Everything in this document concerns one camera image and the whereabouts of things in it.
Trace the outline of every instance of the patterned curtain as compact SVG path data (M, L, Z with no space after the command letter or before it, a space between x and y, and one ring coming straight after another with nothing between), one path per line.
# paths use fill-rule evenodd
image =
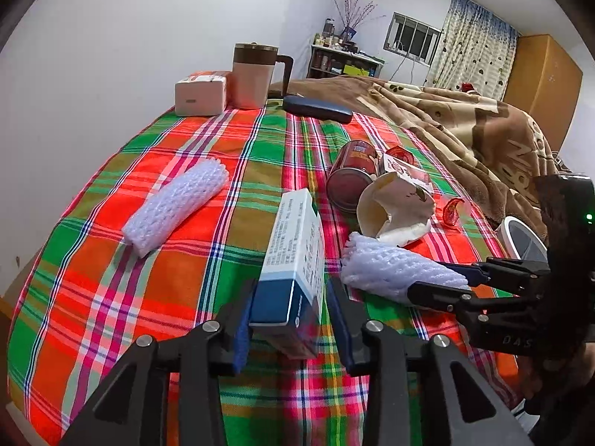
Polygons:
M501 100L518 36L518 31L483 6L452 0L426 84L460 90L463 82L470 82L482 96Z

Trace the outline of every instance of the mug lid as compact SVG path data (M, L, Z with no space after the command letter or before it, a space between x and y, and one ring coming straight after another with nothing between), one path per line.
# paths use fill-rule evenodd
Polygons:
M236 49L251 49L251 50L267 50L278 52L279 47L273 47L272 45L261 45L256 42L252 43L236 43Z

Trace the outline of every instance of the plaid bedsheet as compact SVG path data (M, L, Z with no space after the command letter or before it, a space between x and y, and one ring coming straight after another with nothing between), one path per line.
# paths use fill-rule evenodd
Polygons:
M348 125L298 118L280 104L212 118L170 111L112 156L65 211L23 290L8 346L10 395L50 445L133 339L183 335L214 317L245 279L259 276L283 192L309 188L322 217L326 273L339 271L341 247L357 223L329 205L325 180L350 139L379 150L400 144L430 173L437 195L466 196L407 131L359 114ZM123 224L148 195L206 157L226 165L230 184L158 251L138 259L124 245ZM437 209L431 232L411 249L459 263L503 256L475 206L459 229L443 228L440 215ZM450 336L508 405L518 402L512 356L468 347L446 314L363 299L371 317L402 333ZM221 381L230 445L361 444L368 380L344 374L326 309L319 344L319 357L302 363L252 341L245 371ZM173 377L169 444L177 443L177 388Z

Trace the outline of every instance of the mug handle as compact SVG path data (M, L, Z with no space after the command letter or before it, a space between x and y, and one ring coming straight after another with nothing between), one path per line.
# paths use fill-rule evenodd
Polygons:
M276 62L283 64L283 92L281 96L285 97L287 95L289 79L292 75L293 59L289 55L277 55Z

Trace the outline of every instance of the tin can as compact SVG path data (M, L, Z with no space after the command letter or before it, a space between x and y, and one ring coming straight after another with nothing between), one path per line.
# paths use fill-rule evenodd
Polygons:
M446 203L446 206L442 210L442 221L444 221L444 224L447 226L456 226L459 223L459 211L456 207L464 202L465 200L463 198L453 198Z
M329 201L347 213L355 213L359 197L378 175L378 154L366 141L349 141L338 153L327 180Z
M400 145L391 147L386 151L386 154L393 156L393 158L400 159L407 164L415 165L415 158L407 149L403 149Z

